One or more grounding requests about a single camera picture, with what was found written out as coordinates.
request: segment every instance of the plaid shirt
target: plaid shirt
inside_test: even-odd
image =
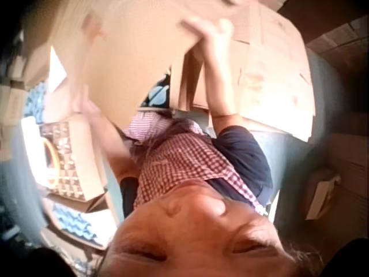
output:
[[[141,168],[134,208],[169,192],[190,179],[222,178],[264,213],[233,165],[213,146],[194,121],[137,113],[125,135],[137,140],[132,157]]]

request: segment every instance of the nose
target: nose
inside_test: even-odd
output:
[[[169,216],[175,216],[187,209],[189,213],[201,213],[208,217],[218,217],[226,212],[225,203],[205,194],[189,194],[169,201],[166,210]]]

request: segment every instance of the woman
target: woman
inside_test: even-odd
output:
[[[184,26],[201,37],[197,54],[204,60],[217,138],[205,136],[193,121],[135,116],[124,131],[134,141],[130,152],[139,171],[134,211],[126,208],[131,214],[99,276],[301,276],[262,216],[272,181],[265,155],[237,114],[228,56],[233,26],[199,18]],[[115,128],[87,99],[80,111],[122,179],[127,153]]]

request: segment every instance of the finger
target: finger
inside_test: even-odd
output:
[[[228,19],[219,19],[219,30],[222,34],[232,36],[235,27]]]
[[[203,20],[198,17],[183,20],[183,25],[197,36],[208,38],[218,33],[217,27],[211,21]]]

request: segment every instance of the floor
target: floor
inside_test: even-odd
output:
[[[274,224],[281,231],[301,221],[299,204],[304,184],[309,174],[324,164],[321,142],[329,134],[330,121],[345,110],[344,89],[336,71],[312,52],[308,53],[308,58],[317,110],[311,143],[285,134],[254,132],[270,164],[274,182],[273,197],[280,190]],[[5,204],[22,232],[31,242],[39,243],[39,232],[46,226],[46,221],[26,160],[20,126],[14,130],[13,137],[13,159],[2,163],[0,167],[0,190],[6,196]],[[121,207],[118,184],[112,172],[107,172],[110,189],[116,191],[112,193],[113,202],[116,207]],[[123,213],[119,214],[119,218],[123,220]]]

